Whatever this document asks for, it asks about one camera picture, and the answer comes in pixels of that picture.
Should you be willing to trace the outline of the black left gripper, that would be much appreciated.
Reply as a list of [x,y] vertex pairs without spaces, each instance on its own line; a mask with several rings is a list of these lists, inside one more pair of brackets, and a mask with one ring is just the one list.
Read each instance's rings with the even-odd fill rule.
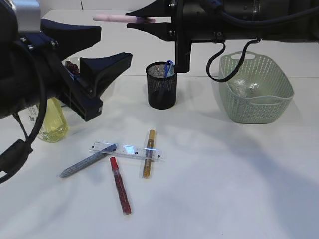
[[101,27],[42,19],[41,30],[26,34],[26,42],[14,42],[14,108],[20,111],[57,97],[84,121],[99,116],[103,108],[99,97],[130,68],[133,55],[122,52],[103,58],[81,57],[79,84],[62,61],[100,42]]

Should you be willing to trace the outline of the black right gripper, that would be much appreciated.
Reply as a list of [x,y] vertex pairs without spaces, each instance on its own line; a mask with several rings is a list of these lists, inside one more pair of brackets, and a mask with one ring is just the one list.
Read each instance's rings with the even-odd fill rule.
[[175,72],[187,73],[192,43],[225,42],[225,36],[218,28],[220,19],[211,3],[220,5],[217,0],[178,0],[176,4],[173,0],[156,0],[126,15],[142,18],[172,16],[172,23],[128,23],[127,28],[175,42]]

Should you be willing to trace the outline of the right black blue robot arm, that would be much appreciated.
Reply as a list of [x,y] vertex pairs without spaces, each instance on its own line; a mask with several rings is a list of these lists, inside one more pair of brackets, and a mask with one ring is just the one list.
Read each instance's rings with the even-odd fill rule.
[[127,28],[174,42],[177,73],[189,71],[193,43],[319,40],[317,0],[157,0],[129,15],[171,18],[170,23],[129,23]]

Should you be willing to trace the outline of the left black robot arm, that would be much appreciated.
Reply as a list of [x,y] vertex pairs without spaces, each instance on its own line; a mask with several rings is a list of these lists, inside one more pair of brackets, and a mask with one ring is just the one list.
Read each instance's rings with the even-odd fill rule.
[[56,97],[90,121],[102,112],[101,95],[131,66],[132,54],[81,58],[73,77],[63,61],[101,40],[99,26],[80,26],[40,17],[35,0],[0,3],[0,116],[5,118],[40,101],[39,81],[48,98]]

